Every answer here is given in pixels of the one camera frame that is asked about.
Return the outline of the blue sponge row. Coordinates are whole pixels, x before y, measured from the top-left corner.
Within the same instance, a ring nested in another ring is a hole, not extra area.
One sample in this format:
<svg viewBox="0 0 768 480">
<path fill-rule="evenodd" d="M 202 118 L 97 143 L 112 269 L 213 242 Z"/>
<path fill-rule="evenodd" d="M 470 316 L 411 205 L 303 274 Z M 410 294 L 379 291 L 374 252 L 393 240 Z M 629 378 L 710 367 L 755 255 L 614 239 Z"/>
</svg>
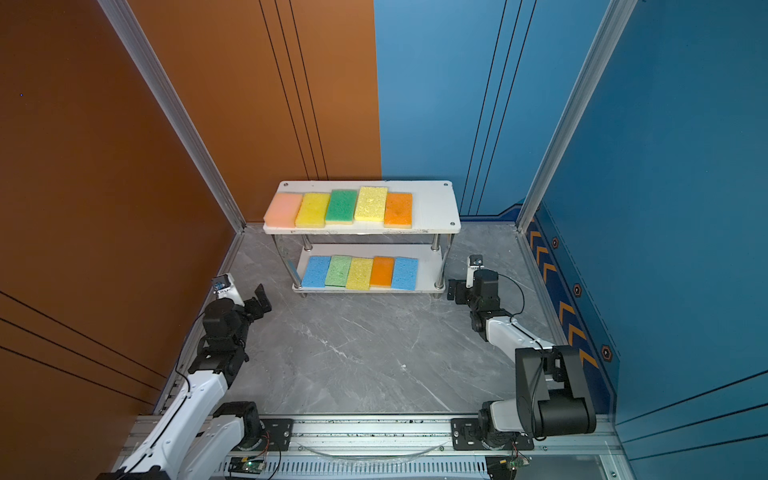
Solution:
<svg viewBox="0 0 768 480">
<path fill-rule="evenodd" d="M 397 257 L 394 262 L 391 288 L 415 291 L 418 280 L 419 261 L 414 258 Z"/>
<path fill-rule="evenodd" d="M 329 256 L 310 257 L 302 279 L 302 287 L 305 289 L 324 288 L 330 263 L 331 257 Z"/>
</svg>

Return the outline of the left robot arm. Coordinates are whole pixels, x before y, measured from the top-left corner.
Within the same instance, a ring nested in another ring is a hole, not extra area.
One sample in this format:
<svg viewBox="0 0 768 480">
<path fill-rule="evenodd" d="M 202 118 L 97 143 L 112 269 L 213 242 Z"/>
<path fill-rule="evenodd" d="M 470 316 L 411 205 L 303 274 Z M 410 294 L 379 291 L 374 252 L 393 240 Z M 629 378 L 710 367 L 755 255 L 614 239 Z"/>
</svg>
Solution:
<svg viewBox="0 0 768 480">
<path fill-rule="evenodd" d="M 243 299 L 231 275 L 213 280 L 216 299 L 202 312 L 205 335 L 169 409 L 136 450 L 100 479 L 209 479 L 235 448 L 266 448 L 257 406 L 223 402 L 246 353 L 250 326 L 272 311 L 263 285 Z"/>
</svg>

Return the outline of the pink sponge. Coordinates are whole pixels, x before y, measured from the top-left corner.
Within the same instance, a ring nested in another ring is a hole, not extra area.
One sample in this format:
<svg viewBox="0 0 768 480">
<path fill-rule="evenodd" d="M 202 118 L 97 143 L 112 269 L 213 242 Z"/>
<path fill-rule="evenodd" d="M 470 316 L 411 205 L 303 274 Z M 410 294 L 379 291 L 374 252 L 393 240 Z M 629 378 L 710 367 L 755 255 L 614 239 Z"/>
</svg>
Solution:
<svg viewBox="0 0 768 480">
<path fill-rule="evenodd" d="M 302 200 L 303 195 L 300 193 L 276 193 L 264 215 L 265 226 L 269 228 L 294 228 Z"/>
</svg>

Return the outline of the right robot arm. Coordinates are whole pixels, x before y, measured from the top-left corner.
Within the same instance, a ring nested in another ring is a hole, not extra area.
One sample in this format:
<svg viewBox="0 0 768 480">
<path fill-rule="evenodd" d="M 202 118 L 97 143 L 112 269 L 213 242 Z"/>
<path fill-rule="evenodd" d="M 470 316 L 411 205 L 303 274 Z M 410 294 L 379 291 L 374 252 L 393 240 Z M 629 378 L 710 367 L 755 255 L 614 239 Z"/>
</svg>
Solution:
<svg viewBox="0 0 768 480">
<path fill-rule="evenodd" d="M 488 401 L 478 412 L 479 441 L 491 449 L 532 440 L 591 434 L 597 414 L 579 351 L 526 329 L 501 306 L 502 274 L 472 257 L 465 280 L 451 280 L 448 297 L 470 310 L 472 329 L 515 364 L 515 397 Z"/>
</svg>

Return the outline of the dark green sponge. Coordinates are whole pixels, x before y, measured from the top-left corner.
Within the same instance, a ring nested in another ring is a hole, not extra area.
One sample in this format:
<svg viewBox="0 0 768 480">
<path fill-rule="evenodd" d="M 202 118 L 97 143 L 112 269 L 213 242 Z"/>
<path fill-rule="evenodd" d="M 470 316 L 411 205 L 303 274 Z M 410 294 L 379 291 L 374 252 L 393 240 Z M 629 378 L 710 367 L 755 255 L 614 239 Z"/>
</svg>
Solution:
<svg viewBox="0 0 768 480">
<path fill-rule="evenodd" d="M 326 211 L 327 225 L 350 225 L 354 223 L 358 191 L 333 190 Z"/>
</svg>

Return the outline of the orange sponge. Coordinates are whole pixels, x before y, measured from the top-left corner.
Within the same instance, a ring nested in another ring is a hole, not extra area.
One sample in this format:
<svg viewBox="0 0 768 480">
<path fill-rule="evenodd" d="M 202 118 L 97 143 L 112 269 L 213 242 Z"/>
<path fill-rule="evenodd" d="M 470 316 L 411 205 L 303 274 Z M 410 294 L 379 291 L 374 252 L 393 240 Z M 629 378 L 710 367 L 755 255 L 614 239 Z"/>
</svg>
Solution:
<svg viewBox="0 0 768 480">
<path fill-rule="evenodd" d="M 392 257 L 375 257 L 373 259 L 370 286 L 372 288 L 389 289 L 392 286 L 395 259 Z"/>
<path fill-rule="evenodd" d="M 385 228 L 412 228 L 413 196 L 411 193 L 388 193 L 386 198 Z"/>
</svg>

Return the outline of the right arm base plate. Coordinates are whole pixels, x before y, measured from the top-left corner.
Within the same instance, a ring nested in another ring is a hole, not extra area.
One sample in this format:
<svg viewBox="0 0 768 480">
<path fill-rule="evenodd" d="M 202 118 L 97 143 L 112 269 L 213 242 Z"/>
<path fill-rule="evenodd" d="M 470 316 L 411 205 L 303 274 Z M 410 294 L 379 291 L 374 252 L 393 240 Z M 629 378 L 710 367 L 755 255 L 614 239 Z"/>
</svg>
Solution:
<svg viewBox="0 0 768 480">
<path fill-rule="evenodd" d="M 456 451 L 533 451 L 534 441 L 521 432 L 498 432 L 481 424 L 477 417 L 450 420 L 453 449 Z"/>
</svg>

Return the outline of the pale yellow sponge row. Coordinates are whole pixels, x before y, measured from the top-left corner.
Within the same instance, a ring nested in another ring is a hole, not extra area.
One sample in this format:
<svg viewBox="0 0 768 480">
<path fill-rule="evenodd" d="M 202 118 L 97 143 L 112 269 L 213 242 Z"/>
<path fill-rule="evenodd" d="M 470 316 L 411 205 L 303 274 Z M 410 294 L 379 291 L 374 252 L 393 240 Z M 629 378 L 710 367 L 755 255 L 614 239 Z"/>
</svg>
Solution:
<svg viewBox="0 0 768 480">
<path fill-rule="evenodd" d="M 372 258 L 353 257 L 350 262 L 345 288 L 353 291 L 368 291 L 374 260 Z"/>
</svg>

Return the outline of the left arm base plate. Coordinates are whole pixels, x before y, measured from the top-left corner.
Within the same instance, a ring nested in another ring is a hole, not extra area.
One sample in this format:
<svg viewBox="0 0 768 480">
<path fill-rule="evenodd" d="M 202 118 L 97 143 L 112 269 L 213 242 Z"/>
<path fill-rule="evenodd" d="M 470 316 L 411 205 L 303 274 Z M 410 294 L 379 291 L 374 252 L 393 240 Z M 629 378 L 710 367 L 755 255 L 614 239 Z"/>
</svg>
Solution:
<svg viewBox="0 0 768 480">
<path fill-rule="evenodd" d="M 246 440 L 236 447 L 237 451 L 255 455 L 264 452 L 286 452 L 293 434 L 294 420 L 290 418 L 262 419 L 259 436 Z"/>
</svg>

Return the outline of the light green sponge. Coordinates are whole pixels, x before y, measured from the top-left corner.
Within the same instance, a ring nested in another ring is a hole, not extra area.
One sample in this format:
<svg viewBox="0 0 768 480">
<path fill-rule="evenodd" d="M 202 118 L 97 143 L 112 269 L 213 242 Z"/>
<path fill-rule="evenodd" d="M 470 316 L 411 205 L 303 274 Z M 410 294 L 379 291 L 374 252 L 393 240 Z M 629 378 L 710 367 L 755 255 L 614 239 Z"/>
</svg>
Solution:
<svg viewBox="0 0 768 480">
<path fill-rule="evenodd" d="M 352 258 L 345 255 L 331 257 L 325 278 L 326 287 L 345 288 L 349 276 Z"/>
</svg>

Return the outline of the bright yellow sponge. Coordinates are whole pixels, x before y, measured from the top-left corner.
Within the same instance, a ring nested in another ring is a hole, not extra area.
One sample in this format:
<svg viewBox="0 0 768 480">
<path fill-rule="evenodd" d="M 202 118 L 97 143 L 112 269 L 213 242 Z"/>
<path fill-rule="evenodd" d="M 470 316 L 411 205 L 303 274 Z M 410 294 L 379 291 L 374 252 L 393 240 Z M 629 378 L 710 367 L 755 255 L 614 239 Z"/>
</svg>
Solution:
<svg viewBox="0 0 768 480">
<path fill-rule="evenodd" d="M 330 193 L 305 193 L 295 218 L 297 228 L 324 228 Z"/>
</svg>

